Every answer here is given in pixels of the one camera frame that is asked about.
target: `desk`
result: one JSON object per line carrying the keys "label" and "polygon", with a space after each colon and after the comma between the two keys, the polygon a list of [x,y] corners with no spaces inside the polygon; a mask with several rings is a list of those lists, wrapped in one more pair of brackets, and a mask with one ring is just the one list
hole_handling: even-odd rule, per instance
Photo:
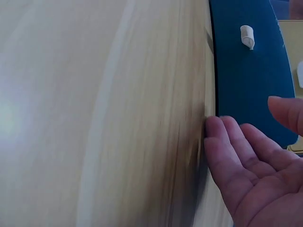
{"label": "desk", "polygon": [[[0,2],[1,227],[191,225],[208,16],[203,0]],[[196,226],[226,225],[207,191]]]}

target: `fingernail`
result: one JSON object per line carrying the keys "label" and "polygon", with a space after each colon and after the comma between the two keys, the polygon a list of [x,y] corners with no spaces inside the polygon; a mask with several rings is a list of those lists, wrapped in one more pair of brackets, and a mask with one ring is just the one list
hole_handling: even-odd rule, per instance
{"label": "fingernail", "polygon": [[270,96],[270,97],[268,97],[268,99],[280,99],[281,97],[279,97],[279,96]]}

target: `white object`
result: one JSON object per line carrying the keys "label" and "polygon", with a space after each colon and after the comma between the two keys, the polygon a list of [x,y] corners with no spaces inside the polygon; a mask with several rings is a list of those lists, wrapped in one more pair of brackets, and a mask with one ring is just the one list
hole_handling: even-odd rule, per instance
{"label": "white object", "polygon": [[303,61],[298,64],[297,68],[298,80],[300,88],[303,88]]}
{"label": "white object", "polygon": [[240,30],[242,43],[252,51],[255,46],[254,30],[248,25],[241,26]]}

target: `hand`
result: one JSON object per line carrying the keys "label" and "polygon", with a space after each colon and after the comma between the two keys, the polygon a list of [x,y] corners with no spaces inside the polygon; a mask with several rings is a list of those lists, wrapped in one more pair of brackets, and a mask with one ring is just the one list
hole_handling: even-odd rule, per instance
{"label": "hand", "polygon": [[[303,100],[270,97],[273,117],[303,135]],[[303,159],[250,124],[206,121],[205,153],[236,227],[303,226]]]}

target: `blue panel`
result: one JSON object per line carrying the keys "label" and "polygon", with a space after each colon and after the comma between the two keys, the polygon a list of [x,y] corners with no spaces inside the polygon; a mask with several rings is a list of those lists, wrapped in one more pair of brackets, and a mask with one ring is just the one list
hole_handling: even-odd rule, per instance
{"label": "blue panel", "polygon": [[271,0],[278,20],[289,20],[289,2],[284,0]]}
{"label": "blue panel", "polygon": [[[269,0],[210,0],[216,59],[217,113],[249,122],[282,147],[297,135],[274,120],[271,95],[294,97],[284,41]],[[241,43],[240,26],[254,29],[253,51]]]}

